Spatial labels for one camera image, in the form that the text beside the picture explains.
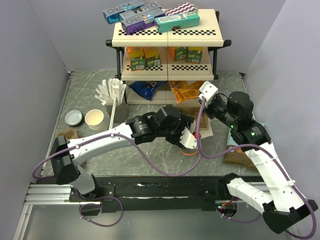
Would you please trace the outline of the brown cardboard cup carrier top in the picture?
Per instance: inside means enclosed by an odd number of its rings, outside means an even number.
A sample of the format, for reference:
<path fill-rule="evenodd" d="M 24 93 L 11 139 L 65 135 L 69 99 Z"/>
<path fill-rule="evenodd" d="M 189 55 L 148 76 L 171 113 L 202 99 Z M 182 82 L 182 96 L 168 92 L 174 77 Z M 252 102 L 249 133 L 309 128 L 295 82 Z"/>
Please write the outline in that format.
<path fill-rule="evenodd" d="M 202 113 L 199 123 L 200 123 L 199 125 L 200 129 L 206 129 L 208 124 L 210 123 L 210 119 L 205 113 Z"/>

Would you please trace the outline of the paper takeout bag orange handles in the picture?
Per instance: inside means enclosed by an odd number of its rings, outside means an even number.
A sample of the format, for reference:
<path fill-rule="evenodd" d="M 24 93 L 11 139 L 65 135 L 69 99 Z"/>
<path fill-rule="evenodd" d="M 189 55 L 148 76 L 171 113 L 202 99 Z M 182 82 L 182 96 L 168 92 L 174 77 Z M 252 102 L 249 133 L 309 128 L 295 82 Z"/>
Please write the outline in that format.
<path fill-rule="evenodd" d="M 193 117 L 194 121 L 196 121 L 196 124 L 198 122 L 198 115 L 199 115 L 199 110 L 201 107 L 201 104 L 198 102 L 196 99 L 189 99 L 186 101 L 183 101 L 181 103 L 177 103 L 174 105 L 179 111 L 187 116 Z M 199 128 L 199 136 L 201 139 L 211 137 L 213 136 L 213 131 L 211 127 L 211 120 L 209 124 L 207 125 L 207 128 Z"/>

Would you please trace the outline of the white plastic cup lid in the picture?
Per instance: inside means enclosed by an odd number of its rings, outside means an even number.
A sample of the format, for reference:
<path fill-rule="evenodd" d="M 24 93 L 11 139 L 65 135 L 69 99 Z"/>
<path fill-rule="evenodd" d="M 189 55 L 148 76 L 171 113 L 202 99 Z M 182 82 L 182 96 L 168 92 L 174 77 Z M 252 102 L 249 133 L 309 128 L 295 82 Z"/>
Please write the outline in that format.
<path fill-rule="evenodd" d="M 194 122 L 190 125 L 189 131 L 190 131 L 191 134 L 194 134 L 194 133 L 197 131 L 197 122 L 196 122 L 196 121 L 194 121 Z"/>

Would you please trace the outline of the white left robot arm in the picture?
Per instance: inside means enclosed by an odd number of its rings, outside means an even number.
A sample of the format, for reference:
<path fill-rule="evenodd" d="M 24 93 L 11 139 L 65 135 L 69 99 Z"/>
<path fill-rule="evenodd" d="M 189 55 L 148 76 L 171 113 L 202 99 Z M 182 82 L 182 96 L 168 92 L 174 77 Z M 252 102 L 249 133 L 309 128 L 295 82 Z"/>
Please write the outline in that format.
<path fill-rule="evenodd" d="M 51 149 L 51 166 L 57 185 L 70 184 L 87 200 L 95 200 L 101 189 L 93 175 L 82 168 L 82 163 L 101 154 L 151 143 L 165 138 L 181 149 L 195 148 L 195 137 L 190 130 L 195 119 L 172 106 L 157 112 L 137 115 L 115 128 L 91 136 L 67 140 L 58 136 Z"/>

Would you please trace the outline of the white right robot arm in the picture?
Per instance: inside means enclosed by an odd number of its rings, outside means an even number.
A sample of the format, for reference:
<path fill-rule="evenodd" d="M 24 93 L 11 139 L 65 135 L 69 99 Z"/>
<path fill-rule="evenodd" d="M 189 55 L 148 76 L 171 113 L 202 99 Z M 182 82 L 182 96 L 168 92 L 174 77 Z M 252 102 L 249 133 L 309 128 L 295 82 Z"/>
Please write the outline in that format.
<path fill-rule="evenodd" d="M 292 236 L 301 240 L 312 238 L 317 229 L 315 211 L 318 205 L 298 190 L 295 181 L 284 169 L 265 127 L 253 118 L 254 104 L 250 96 L 241 91 L 232 92 L 227 96 L 227 101 L 222 99 L 223 96 L 217 91 L 203 91 L 198 96 L 200 112 L 229 127 L 236 143 L 234 149 L 241 149 L 251 160 L 268 192 L 258 190 L 241 177 L 230 173 L 221 179 L 219 195 L 223 199 L 235 197 L 245 201 L 262 215 L 266 225 L 276 234 L 287 232 L 290 227 L 311 216 L 311 232 L 306 236 Z"/>

